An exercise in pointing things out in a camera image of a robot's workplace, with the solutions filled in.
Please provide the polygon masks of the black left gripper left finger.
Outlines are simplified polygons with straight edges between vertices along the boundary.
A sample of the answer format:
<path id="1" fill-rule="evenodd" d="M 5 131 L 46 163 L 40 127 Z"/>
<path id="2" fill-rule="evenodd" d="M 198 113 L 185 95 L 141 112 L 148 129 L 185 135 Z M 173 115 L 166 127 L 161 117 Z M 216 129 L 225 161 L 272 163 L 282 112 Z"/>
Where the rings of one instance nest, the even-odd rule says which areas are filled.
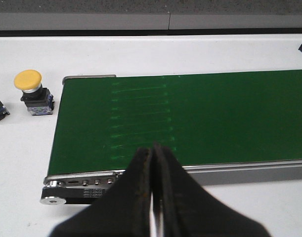
<path id="1" fill-rule="evenodd" d="M 139 148 L 119 180 L 92 205 L 57 225 L 52 237 L 150 236 L 151 150 Z"/>

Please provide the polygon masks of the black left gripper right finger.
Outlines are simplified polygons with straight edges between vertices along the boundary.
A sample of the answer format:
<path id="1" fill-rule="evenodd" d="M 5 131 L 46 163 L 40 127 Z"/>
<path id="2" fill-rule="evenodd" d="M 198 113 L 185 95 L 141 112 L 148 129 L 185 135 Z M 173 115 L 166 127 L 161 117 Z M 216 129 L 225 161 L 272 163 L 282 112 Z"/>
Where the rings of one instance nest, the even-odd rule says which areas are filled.
<path id="1" fill-rule="evenodd" d="M 235 211 L 204 190 L 169 147 L 154 144 L 167 237 L 268 237 L 259 222 Z"/>

